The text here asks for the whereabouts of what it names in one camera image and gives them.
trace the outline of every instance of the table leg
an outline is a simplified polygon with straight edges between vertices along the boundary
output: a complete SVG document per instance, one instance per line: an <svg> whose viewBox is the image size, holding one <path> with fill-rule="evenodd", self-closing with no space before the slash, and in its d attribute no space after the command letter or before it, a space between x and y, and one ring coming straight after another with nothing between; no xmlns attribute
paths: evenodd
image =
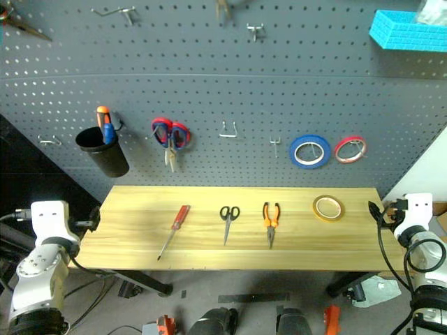
<svg viewBox="0 0 447 335"><path fill-rule="evenodd" d="M156 290L161 297L168 297L173 292L172 284L163 284L152 277L135 270L113 270L115 276L140 286L145 290Z"/></svg>
<svg viewBox="0 0 447 335"><path fill-rule="evenodd" d="M326 292L332 298L335 298L337 295L346 292L349 288L362 283L376 274L377 272L340 272L339 278L326 288Z"/></svg>

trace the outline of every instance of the red tape roll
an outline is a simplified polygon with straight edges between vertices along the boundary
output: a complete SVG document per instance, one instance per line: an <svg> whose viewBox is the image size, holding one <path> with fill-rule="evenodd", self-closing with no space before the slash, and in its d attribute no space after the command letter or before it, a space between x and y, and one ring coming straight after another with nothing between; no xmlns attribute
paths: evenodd
<svg viewBox="0 0 447 335"><path fill-rule="evenodd" d="M349 157L349 158L342 158L342 157L338 156L338 153L339 153L340 149L345 144L352 143L352 142L360 142L360 143L363 144L363 146L360 149L360 151L358 152L358 154L356 154L356 155L354 155L352 157ZM348 137L344 138L343 140L341 140L339 142L339 144L337 144L335 146L334 155L335 155L335 158L340 163L348 164L348 163L354 163L354 162L358 161L359 159L361 159L366 154L366 151L367 151L367 145L366 145L366 141L365 141L365 139L363 137L361 137L361 136L348 136Z"/></svg>

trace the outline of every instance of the red scissors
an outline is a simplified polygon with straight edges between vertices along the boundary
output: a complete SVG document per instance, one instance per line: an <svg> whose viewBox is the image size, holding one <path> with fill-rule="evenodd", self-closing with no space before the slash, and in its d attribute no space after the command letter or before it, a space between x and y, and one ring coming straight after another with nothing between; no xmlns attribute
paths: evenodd
<svg viewBox="0 0 447 335"><path fill-rule="evenodd" d="M175 171L175 152L185 148L191 139L189 129L180 122L172 122L164 117L157 117L151 123L152 133L158 143L165 148L165 165L170 164Z"/></svg>

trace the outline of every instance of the wooden tabletop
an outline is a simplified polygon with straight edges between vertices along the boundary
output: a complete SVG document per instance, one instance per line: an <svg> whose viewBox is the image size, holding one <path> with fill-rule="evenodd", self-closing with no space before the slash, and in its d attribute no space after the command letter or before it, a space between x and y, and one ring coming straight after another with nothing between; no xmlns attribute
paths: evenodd
<svg viewBox="0 0 447 335"><path fill-rule="evenodd" d="M325 222L314 199L331 195L343 203L342 219ZM249 188L114 186L101 207L98 230L85 235L78 261L99 269L305 269L383 271L371 200L375 188ZM281 206L273 248L268 248L262 208ZM163 257L157 255L183 204L191 210ZM241 214L224 246L223 206ZM402 270L403 249L389 231L383 240L391 263Z"/></svg>

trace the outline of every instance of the gray pegboard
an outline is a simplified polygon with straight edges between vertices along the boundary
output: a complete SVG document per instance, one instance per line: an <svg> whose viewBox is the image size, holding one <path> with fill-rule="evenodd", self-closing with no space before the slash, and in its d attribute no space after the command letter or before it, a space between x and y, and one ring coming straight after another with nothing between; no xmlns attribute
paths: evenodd
<svg viewBox="0 0 447 335"><path fill-rule="evenodd" d="M135 6L138 22L97 17L90 7ZM375 186L383 196L447 122L446 55L381 50L368 36L376 9L415 10L418 1L244 1L223 27L214 1L23 1L17 10L52 43L5 27L1 112L58 166L102 200L114 184ZM253 43L245 27L263 23ZM105 104L126 124L120 135L131 170L104 177L74 143ZM165 116L193 132L180 172L148 138ZM233 120L238 139L218 136ZM334 147L367 139L368 158L300 170L288 147L315 133ZM269 137L281 136L279 158Z"/></svg>

